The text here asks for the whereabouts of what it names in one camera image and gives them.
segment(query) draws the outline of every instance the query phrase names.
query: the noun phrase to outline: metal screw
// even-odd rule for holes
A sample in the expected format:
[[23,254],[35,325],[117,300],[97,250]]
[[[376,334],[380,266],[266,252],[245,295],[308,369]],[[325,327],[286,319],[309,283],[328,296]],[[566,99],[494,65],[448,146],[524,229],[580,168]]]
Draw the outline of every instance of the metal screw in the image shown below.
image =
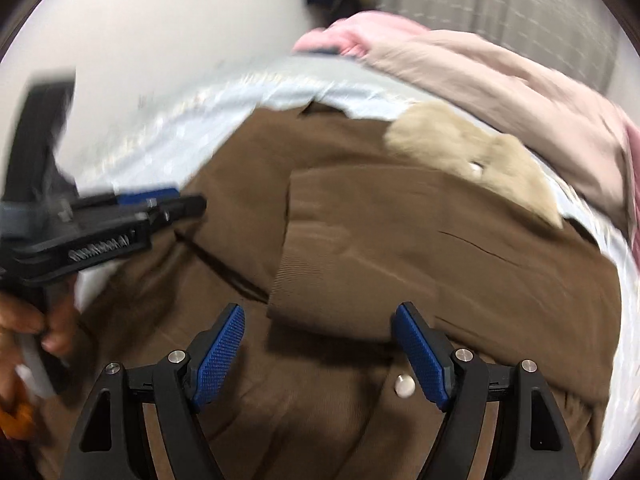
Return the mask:
[[120,365],[118,363],[109,363],[104,371],[109,375],[117,374],[120,371]]
[[169,354],[168,359],[169,362],[172,363],[181,363],[185,357],[187,357],[187,354],[185,354],[182,350],[174,350]]
[[531,359],[524,359],[522,362],[522,369],[526,372],[535,372],[538,369],[538,365]]
[[474,358],[474,355],[471,353],[471,350],[461,348],[460,350],[456,350],[456,357],[461,361],[468,363],[469,361],[471,361],[471,359]]

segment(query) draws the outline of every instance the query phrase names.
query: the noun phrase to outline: bed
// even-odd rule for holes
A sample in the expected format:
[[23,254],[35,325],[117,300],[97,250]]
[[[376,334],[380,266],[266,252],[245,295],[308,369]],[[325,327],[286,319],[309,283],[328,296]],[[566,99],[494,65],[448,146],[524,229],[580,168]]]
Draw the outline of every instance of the bed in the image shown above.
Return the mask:
[[[183,186],[257,105],[291,108],[315,99],[343,108],[354,118],[394,120],[409,104],[437,97],[332,56],[292,56],[230,68],[199,88],[184,89],[147,108],[118,133],[78,158],[79,189],[117,189],[176,183]],[[472,122],[490,127],[458,110]],[[542,167],[566,218],[575,218],[614,262],[622,292],[622,325],[610,382],[601,443],[589,478],[607,480],[640,430],[640,276],[622,234],[593,210],[542,160]],[[84,273],[81,308],[100,291],[114,265]]]

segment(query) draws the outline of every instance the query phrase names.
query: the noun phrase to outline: human hand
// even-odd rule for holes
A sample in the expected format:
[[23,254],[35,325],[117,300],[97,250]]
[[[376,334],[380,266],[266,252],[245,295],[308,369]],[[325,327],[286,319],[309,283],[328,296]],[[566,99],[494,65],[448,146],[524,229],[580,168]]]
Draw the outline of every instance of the human hand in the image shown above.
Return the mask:
[[47,329],[42,339],[47,352],[64,357],[71,351],[78,318],[74,304],[76,277],[71,277],[67,284],[68,293],[46,316],[33,305],[0,292],[0,407],[5,411],[13,407],[18,380],[15,366],[22,363],[14,332],[38,334]]

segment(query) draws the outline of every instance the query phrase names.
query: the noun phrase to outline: brown coat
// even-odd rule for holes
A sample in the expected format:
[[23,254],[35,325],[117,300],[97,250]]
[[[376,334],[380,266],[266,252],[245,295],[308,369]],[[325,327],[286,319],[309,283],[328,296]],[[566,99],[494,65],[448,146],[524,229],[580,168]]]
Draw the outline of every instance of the brown coat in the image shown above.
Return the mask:
[[[153,251],[124,266],[85,316],[100,341],[98,365],[113,359],[129,366],[154,362],[184,348],[227,302],[236,301],[246,311],[243,343],[219,398],[200,416],[227,479],[413,480],[442,415],[420,391],[400,399],[393,390],[396,377],[411,369],[385,342],[386,323],[396,303],[412,300],[429,321],[445,320],[440,328],[466,346],[492,351],[509,362],[533,358],[543,372],[546,368],[550,381],[562,388],[554,393],[580,464],[587,466],[599,438],[618,338],[615,268],[569,224],[559,232],[490,192],[390,156],[382,140],[386,126],[348,120],[318,106],[256,110],[189,186],[209,200],[206,218],[182,228],[207,251],[206,263],[165,233]],[[310,192],[310,202],[300,199]],[[341,208],[348,197],[358,205],[358,215],[354,208]],[[386,200],[394,200],[400,209],[380,206]],[[322,207],[313,208],[314,203]],[[338,206],[335,211],[327,209],[333,205]],[[408,212],[415,215],[411,221],[405,221]],[[354,236],[353,243],[342,248],[353,252],[370,247],[371,252],[360,265],[345,267],[348,272],[327,282],[331,290],[325,287],[324,298],[335,307],[335,317],[305,319],[313,308],[327,304],[307,295],[297,311],[292,302],[282,303],[289,309],[282,312],[286,323],[272,321],[265,302],[273,289],[274,311],[275,293],[287,291],[274,289],[281,260],[278,280],[296,283],[280,278],[296,270],[286,263],[293,254],[289,246],[300,256],[300,242],[312,240],[289,236],[300,233],[305,222],[332,223],[359,234],[361,239]],[[376,232],[376,224],[403,226],[406,234]],[[379,242],[365,243],[374,238]],[[389,254],[388,262],[381,258],[382,251]],[[342,265],[340,256],[349,251],[329,252]],[[308,261],[325,272],[326,265],[317,265],[322,263],[318,254],[309,251]],[[372,262],[385,271],[381,283],[396,294],[373,285],[367,270]],[[410,272],[411,266],[417,274]],[[406,282],[406,289],[393,285],[393,272]],[[460,286],[450,281],[473,272],[484,272],[482,281],[465,279]],[[498,277],[504,272],[509,281],[500,286]],[[300,283],[312,283],[310,275],[303,274]],[[489,281],[483,289],[484,280]],[[481,296],[494,288],[504,295],[499,303]],[[379,292],[387,296],[377,298]],[[343,293],[349,302],[340,304]],[[566,295],[565,303],[558,301],[558,294]],[[468,300],[474,296],[477,303]],[[465,310],[469,316],[462,316]],[[361,316],[361,323],[352,320],[350,325],[361,333],[339,334],[347,338],[324,335],[340,327],[339,322],[332,326],[332,320],[345,319],[349,312]],[[562,368],[571,359],[578,360],[572,368],[582,368],[587,358],[594,359],[588,371]],[[83,394],[51,400],[44,407],[53,437],[40,445],[40,464],[48,478],[60,470],[89,382]],[[488,406],[485,419],[473,478],[482,478],[488,459],[495,406]],[[150,433],[160,478],[171,478],[155,423]]]

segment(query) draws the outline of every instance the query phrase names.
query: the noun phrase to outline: beige fur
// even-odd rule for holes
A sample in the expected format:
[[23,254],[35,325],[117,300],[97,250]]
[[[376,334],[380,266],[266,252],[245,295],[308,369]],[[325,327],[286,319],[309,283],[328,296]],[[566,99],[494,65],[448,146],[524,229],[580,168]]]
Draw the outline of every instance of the beige fur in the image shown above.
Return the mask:
[[389,126],[385,143],[392,152],[475,182],[562,228],[545,175],[520,141],[482,131],[443,102],[411,106]]

